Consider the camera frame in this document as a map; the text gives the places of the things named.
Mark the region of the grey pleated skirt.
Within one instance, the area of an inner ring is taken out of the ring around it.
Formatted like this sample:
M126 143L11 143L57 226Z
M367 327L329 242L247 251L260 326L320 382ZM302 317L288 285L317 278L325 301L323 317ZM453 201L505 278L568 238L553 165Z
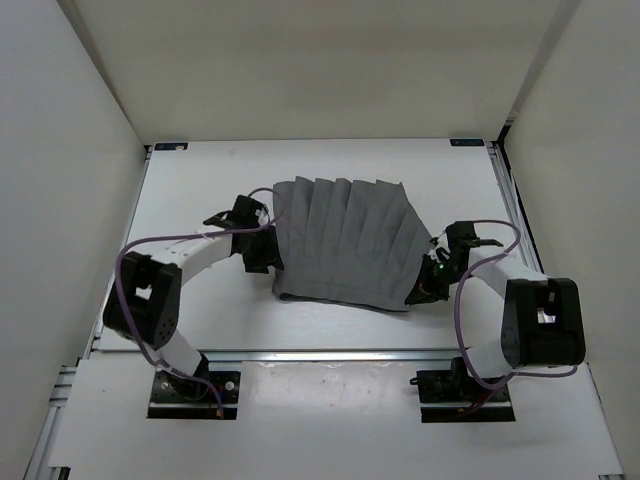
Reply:
M273 190L277 298L409 310L431 234L402 184L297 177Z

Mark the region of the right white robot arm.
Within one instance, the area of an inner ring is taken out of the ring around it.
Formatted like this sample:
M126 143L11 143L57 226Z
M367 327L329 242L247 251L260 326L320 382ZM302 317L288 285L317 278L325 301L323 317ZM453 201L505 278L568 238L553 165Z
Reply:
M499 335L467 348L462 337L461 297L476 278L503 300ZM408 305L433 303L454 295L454 330L463 366L449 375L449 387L470 400L491 379L536 376L535 368L576 367L586 356L577 284L537 272L494 239L448 239L423 256Z

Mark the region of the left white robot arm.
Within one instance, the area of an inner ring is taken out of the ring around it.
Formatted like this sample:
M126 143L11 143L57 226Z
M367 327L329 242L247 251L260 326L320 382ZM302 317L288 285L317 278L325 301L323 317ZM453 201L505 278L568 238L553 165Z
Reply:
M104 326L136 343L152 366L175 378L188 400L206 395L210 377L206 358L178 330L182 288L233 255L242 257L248 273L283 267L266 205L221 212L196 233L133 241L116 260Z

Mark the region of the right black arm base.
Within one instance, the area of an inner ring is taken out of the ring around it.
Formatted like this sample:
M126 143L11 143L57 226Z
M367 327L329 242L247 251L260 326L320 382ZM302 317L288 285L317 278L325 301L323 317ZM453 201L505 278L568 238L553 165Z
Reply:
M417 388L423 424L509 423L516 420L507 385L488 390L461 358L448 370L419 370L409 380Z

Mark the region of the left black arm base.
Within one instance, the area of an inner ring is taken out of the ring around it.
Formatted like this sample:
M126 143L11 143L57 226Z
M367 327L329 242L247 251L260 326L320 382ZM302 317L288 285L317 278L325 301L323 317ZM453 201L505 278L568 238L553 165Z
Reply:
M216 390L202 382L179 378L157 369L153 377L148 419L162 420L236 420L240 394L241 372L238 370L206 371L200 366L198 375Z

